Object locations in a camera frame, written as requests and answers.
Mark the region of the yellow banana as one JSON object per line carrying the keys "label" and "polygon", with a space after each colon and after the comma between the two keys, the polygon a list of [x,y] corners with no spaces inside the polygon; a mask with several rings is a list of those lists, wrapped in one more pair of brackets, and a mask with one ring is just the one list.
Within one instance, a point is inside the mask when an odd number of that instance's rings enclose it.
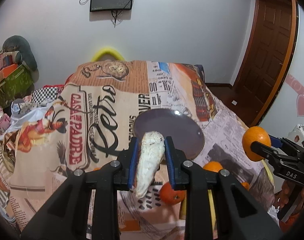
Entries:
{"label": "yellow banana", "polygon": [[[209,197],[209,205],[210,205],[210,211],[211,211],[212,230],[214,231],[217,220],[216,220],[216,214],[215,214],[214,199],[213,199],[213,194],[212,194],[211,190],[208,190],[208,197]],[[181,202],[181,205],[180,205],[179,219],[185,220],[186,213],[187,213],[187,199],[184,198],[184,200]]]}

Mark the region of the small orange at right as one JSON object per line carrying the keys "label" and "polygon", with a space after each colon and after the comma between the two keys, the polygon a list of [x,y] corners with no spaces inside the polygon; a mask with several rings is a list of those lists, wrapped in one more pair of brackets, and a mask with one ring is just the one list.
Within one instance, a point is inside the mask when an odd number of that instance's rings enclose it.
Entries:
{"label": "small orange at right", "polygon": [[248,183],[247,181],[242,182],[241,185],[243,185],[243,187],[244,187],[247,191],[249,191],[250,185],[249,185],[249,183]]}

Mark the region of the orange under gripper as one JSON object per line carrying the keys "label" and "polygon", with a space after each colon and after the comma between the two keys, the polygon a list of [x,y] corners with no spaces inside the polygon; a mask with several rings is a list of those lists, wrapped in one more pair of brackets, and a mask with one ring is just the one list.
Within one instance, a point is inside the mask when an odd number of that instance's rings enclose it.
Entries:
{"label": "orange under gripper", "polygon": [[160,189],[159,195],[162,202],[169,206],[173,206],[184,200],[186,192],[173,190],[170,183],[167,182]]}

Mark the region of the dark glass plate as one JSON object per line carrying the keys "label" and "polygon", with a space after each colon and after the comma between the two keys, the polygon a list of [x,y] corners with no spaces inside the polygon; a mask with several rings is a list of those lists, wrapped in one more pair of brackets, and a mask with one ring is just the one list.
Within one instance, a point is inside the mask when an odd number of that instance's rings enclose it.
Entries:
{"label": "dark glass plate", "polygon": [[141,113],[133,124],[133,133],[142,139],[146,132],[157,131],[172,137],[174,146],[183,151],[187,159],[195,159],[205,145],[200,126],[190,117],[171,109],[151,109]]}

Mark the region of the brown wooden door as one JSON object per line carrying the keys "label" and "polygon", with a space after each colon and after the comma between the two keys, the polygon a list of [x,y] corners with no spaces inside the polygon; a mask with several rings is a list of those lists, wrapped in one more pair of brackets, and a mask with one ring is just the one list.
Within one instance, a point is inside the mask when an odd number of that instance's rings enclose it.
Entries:
{"label": "brown wooden door", "polygon": [[297,30],[295,0],[256,0],[250,38],[234,83],[235,113],[251,127],[268,110],[285,77]]}

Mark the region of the printed retro tablecloth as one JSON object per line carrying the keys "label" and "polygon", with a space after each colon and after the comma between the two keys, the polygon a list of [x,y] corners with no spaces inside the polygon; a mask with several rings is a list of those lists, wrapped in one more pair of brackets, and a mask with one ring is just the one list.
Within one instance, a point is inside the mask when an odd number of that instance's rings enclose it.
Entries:
{"label": "printed retro tablecloth", "polygon": [[46,105],[12,103],[10,127],[0,134],[0,217],[20,236],[35,213],[77,169],[91,172],[116,159],[134,136],[136,118],[171,109],[193,119],[205,145],[192,161],[221,163],[268,210],[271,172],[242,147],[245,124],[205,85],[197,66],[150,61],[82,64],[58,98]]}

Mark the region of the pink toy figure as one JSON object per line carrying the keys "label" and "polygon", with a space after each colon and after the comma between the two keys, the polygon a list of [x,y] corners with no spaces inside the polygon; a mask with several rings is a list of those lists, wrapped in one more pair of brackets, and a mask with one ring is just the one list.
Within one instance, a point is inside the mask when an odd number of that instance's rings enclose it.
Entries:
{"label": "pink toy figure", "polygon": [[10,117],[0,107],[0,134],[3,134],[10,127]]}

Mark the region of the checkered cloth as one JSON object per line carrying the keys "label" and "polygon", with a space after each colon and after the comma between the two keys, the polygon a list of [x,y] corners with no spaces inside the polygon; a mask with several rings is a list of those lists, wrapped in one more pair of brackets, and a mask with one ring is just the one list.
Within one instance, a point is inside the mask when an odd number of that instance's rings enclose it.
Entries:
{"label": "checkered cloth", "polygon": [[58,98],[63,87],[49,86],[37,89],[31,94],[31,102],[38,105],[46,105]]}

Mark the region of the green storage box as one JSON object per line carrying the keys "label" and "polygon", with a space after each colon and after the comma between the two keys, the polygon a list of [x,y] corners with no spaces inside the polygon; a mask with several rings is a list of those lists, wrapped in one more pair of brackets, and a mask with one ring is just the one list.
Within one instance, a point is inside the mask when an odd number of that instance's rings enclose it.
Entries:
{"label": "green storage box", "polygon": [[33,84],[30,71],[20,65],[8,77],[0,81],[0,106],[9,107],[13,100],[23,98]]}

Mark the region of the grey plush toy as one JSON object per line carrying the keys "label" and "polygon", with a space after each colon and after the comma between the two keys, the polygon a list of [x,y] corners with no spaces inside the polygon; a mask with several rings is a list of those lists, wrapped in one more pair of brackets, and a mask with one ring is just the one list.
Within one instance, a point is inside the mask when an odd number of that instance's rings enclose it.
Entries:
{"label": "grey plush toy", "polygon": [[35,72],[37,70],[37,62],[32,53],[29,42],[22,36],[14,35],[7,38],[2,46],[4,52],[19,52],[19,61],[25,65],[28,70]]}

